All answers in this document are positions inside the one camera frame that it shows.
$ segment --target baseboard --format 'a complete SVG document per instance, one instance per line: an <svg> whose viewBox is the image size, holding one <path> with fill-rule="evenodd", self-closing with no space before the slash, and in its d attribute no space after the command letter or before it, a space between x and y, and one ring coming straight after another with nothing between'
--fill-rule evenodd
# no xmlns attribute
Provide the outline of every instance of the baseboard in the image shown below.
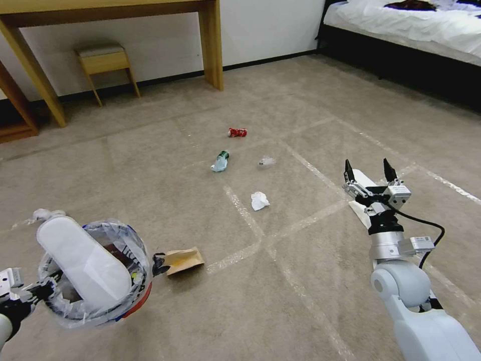
<svg viewBox="0 0 481 361"><path fill-rule="evenodd" d="M240 63L240 64L233 64L233 65L226 65L222 67L224 71L229 71L232 69L239 69L239 68L245 68L253 65L260 65L260 64L265 64L265 63L272 63L280 60L285 60L285 59L291 59L291 58L296 58L299 56L304 56L304 55L310 55L314 54L316 50L308 50L300 53L294 53L294 54L287 54L287 55L281 55L273 58L267 58L267 59L260 59L260 60L254 60L250 62L245 62L245 63ZM195 72L190 72L190 73L184 73L184 74L177 74L177 75L171 75L163 78L157 78L157 79L150 79L150 80L144 80L137 82L137 85L139 88L144 87L144 86L149 86L149 85L155 85L155 84L161 84L161 83L168 83L171 81L175 80L181 80L181 79L188 79L188 78L195 78L198 76L204 75L204 71L195 71ZM122 85L115 85L107 88L102 88L102 89L97 89L97 92L99 93L99 96L111 96L111 95L116 95L120 94L126 91L131 90L132 85L131 84L122 84ZM74 94L68 94L68 95L62 95L59 97L61 102L70 102L70 101L76 101L76 100L82 100L82 99L89 99L92 98L92 91L84 91L80 93L74 93ZM35 100L32 101L31 104L33 107L39 106L43 104L43 100Z"/></svg>

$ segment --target trash bag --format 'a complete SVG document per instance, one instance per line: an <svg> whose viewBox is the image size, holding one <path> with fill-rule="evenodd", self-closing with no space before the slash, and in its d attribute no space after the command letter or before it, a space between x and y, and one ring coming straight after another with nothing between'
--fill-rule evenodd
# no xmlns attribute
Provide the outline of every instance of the trash bag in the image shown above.
<svg viewBox="0 0 481 361"><path fill-rule="evenodd" d="M138 310L147 300L152 288L149 256L132 227L108 219L89 223L84 225L83 229L125 266L130 274L130 291L109 309L92 307L76 292L53 258L45 254L39 265L39 280L45 280L53 274L57 279L54 294L45 304L58 323L65 328L99 326L119 321Z"/></svg>

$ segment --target black cable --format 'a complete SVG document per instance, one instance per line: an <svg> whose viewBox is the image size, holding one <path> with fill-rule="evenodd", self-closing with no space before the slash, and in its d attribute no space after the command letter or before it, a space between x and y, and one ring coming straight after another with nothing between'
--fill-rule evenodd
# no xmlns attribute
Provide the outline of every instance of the black cable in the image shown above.
<svg viewBox="0 0 481 361"><path fill-rule="evenodd" d="M441 230L441 233L439 234L439 236L437 236L436 240L434 241L434 245L436 246L439 241L441 240L441 238L444 236L444 227L443 226L440 226L439 224L437 223L434 223L434 222L430 222L430 221L425 221L425 220L422 220L422 219L419 219L419 218L416 218L416 217L413 217L413 216L410 216L410 215L407 215L406 213L403 213L399 210L397 210L396 208L394 208L392 205L390 205L389 203L384 203L385 205L387 205L390 209L392 209L395 213L398 213L399 215L403 216L403 217L406 217L410 220L413 220L413 221L416 221L416 222L420 222L420 223L424 223L424 224L427 224L427 225L430 225L430 226L433 226L433 227L436 227L436 228L439 228ZM424 265L424 262L426 261L426 258L427 256L429 256L431 252L426 252L424 254L424 256L422 257L421 259L421 262L419 262L419 268L422 269L422 266Z"/></svg>

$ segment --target red soda can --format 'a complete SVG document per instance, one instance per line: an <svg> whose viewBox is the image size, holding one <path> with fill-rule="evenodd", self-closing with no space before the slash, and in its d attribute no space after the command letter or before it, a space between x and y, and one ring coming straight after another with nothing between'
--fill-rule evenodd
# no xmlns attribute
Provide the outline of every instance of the red soda can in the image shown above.
<svg viewBox="0 0 481 361"><path fill-rule="evenodd" d="M229 128L229 133L227 133L229 137L234 137L234 136L246 136L247 135L247 129L235 129L235 128Z"/></svg>

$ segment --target stool cushion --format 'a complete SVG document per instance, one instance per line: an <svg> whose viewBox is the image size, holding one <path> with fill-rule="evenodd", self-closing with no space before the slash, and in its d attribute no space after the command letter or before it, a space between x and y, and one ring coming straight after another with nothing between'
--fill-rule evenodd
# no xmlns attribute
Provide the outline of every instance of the stool cushion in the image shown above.
<svg viewBox="0 0 481 361"><path fill-rule="evenodd" d="M77 49L77 53L81 58L123 52L124 48L120 44L97 45Z"/></svg>

